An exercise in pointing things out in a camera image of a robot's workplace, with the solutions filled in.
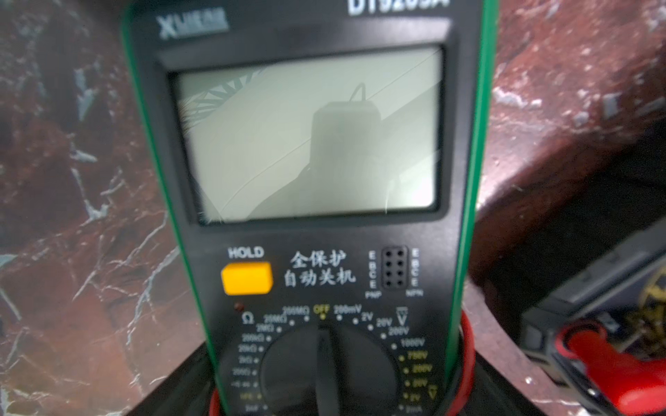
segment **marble surface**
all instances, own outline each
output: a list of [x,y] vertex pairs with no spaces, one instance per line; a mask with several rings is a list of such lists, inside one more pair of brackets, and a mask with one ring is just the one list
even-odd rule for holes
[[[203,340],[119,40],[126,3],[0,1],[4,415],[126,413]],[[500,28],[465,308],[511,382],[583,415],[501,331],[483,275],[664,116],[666,5],[504,0]]]

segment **digital multimeter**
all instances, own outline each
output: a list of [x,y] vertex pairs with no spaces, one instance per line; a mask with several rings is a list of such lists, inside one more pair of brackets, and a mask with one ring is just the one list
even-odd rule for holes
[[432,415],[496,0],[139,0],[123,37],[227,415]]

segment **cracked screen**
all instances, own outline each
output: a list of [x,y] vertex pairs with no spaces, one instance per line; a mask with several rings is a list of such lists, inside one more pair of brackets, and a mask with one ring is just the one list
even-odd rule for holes
[[442,61],[424,47],[177,75],[200,221],[434,209]]

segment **yellow button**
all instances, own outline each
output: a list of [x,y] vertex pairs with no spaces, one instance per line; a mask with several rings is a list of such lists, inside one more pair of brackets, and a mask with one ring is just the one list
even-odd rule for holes
[[222,286],[231,296],[265,295],[273,287],[270,263],[229,263],[222,269]]

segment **selector knob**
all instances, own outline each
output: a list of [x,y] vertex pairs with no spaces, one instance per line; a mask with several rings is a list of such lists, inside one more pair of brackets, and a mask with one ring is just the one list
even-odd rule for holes
[[388,351],[358,329],[307,325],[268,348],[259,374],[277,416],[379,416],[398,404],[397,370]]

